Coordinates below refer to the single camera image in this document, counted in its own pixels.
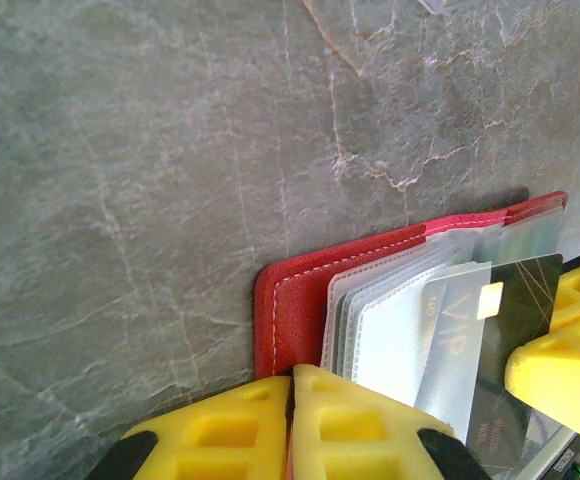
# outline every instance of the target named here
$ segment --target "black card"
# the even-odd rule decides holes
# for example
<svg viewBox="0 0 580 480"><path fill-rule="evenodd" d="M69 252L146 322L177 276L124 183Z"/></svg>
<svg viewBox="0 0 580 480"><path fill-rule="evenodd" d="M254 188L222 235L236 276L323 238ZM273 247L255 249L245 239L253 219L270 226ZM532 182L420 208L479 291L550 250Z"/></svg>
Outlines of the black card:
<svg viewBox="0 0 580 480"><path fill-rule="evenodd" d="M467 441L490 475L521 459L532 409L506 392L506 362L548 333L562 261L549 255L492 268L491 283L503 282L503 292L499 313L485 320Z"/></svg>

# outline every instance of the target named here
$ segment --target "marble countertop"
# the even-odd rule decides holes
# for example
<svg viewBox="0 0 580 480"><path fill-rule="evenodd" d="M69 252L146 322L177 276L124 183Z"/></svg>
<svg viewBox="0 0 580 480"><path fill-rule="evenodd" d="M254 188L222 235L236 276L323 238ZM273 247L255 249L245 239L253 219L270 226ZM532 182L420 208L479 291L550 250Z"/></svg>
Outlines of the marble countertop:
<svg viewBox="0 0 580 480"><path fill-rule="evenodd" d="M0 0L0 478L252 378L268 263L570 193L580 2Z"/></svg>

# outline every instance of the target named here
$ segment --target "gray marble surface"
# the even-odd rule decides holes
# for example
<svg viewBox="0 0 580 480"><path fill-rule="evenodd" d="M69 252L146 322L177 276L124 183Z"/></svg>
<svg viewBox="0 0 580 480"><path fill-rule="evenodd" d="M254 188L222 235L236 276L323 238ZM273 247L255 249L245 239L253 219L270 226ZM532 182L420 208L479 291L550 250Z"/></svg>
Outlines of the gray marble surface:
<svg viewBox="0 0 580 480"><path fill-rule="evenodd" d="M571 195L580 2L0 0L0 478L252 377L268 263Z"/></svg>

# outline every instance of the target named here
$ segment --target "white stitching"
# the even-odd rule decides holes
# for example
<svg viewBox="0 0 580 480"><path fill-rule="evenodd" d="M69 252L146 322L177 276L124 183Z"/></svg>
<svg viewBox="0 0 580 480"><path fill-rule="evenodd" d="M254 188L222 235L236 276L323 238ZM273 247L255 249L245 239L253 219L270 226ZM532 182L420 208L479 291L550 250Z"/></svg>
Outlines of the white stitching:
<svg viewBox="0 0 580 480"><path fill-rule="evenodd" d="M399 245L403 245L404 243L417 240L418 238L427 237L428 235L431 235L431 234L438 232L438 231L441 231L441 230L449 230L449 229L454 228L454 227L462 227L462 226L466 226L466 225L483 225L486 223L493 224L493 223L497 223L497 222L501 222L501 221L505 221L505 220L509 220L509 219L516 219L522 215L528 215L528 214L531 214L533 212L536 212L537 210L545 210L546 204L548 204L552 200L553 200L553 198L546 199L545 202L542 202L539 205L534 206L533 208L530 208L528 210L521 210L520 212L515 213L513 215L505 215L505 216L500 217L500 218L497 218L497 217L484 218L483 220L468 220L465 222L452 223L450 225L441 225L439 227L431 229L430 231L426 231L423 234L415 235L414 237L411 237L408 240L403 240L403 241L397 242L397 243L391 243L390 245L385 245L385 246L380 247L380 248L375 248L374 250L370 250L370 251L367 251L364 253L359 253L357 255L352 255L350 257L342 258L340 260L335 260L334 262L326 263L324 265L320 265L318 267L313 267L309 270L305 270L301 273L295 273L294 275L291 275L289 277L282 278L277 283L275 283L274 290L272 293L272 374L273 375L275 374L276 365L277 365L277 290L279 289L279 285L281 285L282 283L284 283L292 278L301 277L307 273L316 272L318 270L321 270L322 268L327 268L327 267L331 267L333 265L337 265L338 263L341 263L341 262L346 262L348 260L363 257L365 255L369 255L371 253L376 253L376 252L379 252L381 250L386 250L388 248L397 247ZM563 200L560 200L559 203L563 207Z"/></svg>

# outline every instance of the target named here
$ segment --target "red wallet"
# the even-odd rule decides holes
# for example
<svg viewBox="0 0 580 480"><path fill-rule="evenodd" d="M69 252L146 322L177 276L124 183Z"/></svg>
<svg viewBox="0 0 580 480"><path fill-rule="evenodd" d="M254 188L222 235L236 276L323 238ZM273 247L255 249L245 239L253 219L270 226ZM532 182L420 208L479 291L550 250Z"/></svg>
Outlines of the red wallet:
<svg viewBox="0 0 580 480"><path fill-rule="evenodd" d="M267 266L254 290L255 378L287 373L298 363L319 365L332 277L425 243L426 237L453 228L511 225L561 207L565 192L493 212L450 215L289 258Z"/></svg>

